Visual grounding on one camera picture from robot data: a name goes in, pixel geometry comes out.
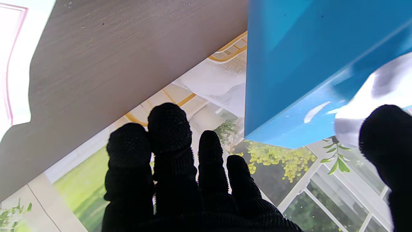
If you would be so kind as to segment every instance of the tree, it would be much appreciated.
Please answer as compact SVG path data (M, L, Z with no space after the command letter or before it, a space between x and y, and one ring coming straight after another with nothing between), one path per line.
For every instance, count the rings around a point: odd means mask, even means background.
M307 171L309 169L309 161L313 162L316 160L316 156L306 147L288 149L255 141L245 140L245 142L249 143L247 149L251 159L248 166L251 174L254 174L256 171L255 162L262 163L265 166L280 164L285 170L282 179L285 180L287 177L289 182L292 183L295 177L301 175L300 171Z

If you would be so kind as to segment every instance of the gray wood grain surface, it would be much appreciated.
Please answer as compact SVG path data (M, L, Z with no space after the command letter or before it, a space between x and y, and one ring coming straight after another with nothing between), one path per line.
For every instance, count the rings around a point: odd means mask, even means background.
M57 0L32 120L0 144L0 201L247 30L247 0Z

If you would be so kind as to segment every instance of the gloved hand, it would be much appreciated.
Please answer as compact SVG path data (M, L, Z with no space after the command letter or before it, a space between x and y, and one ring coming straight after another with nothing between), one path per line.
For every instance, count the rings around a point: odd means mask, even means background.
M232 194L228 194L222 147L213 131L201 135L199 184L196 182L190 148L192 132L185 112L177 105L155 107L148 123L148 132L139 124L128 123L110 135L105 179L105 200L110 203L103 218L103 232L301 231L262 199L240 156L227 158L232 187ZM153 176L149 165L152 152Z
M391 188L389 206L394 232L411 231L412 117L395 105L378 107L363 122L359 149Z

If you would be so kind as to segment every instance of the fingertip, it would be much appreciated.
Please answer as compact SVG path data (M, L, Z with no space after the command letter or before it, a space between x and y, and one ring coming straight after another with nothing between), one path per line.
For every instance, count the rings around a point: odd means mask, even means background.
M199 163L222 160L222 154L223 149L216 132L204 131L199 140Z
M144 127L128 123L112 132L106 147L110 164L118 168L142 166L150 162L151 150Z
M192 132L186 113L173 103L152 109L148 117L149 138L153 152L174 152L192 143Z

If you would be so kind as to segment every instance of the white fabric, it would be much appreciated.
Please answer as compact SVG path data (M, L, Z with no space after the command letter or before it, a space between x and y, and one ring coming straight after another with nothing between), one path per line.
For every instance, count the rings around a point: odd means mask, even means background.
M405 108L412 105L412 52L400 56L373 72L353 99L335 117L340 142L358 146L362 122L384 104Z
M245 116L246 59L243 56L225 64L204 60L173 83L238 117Z

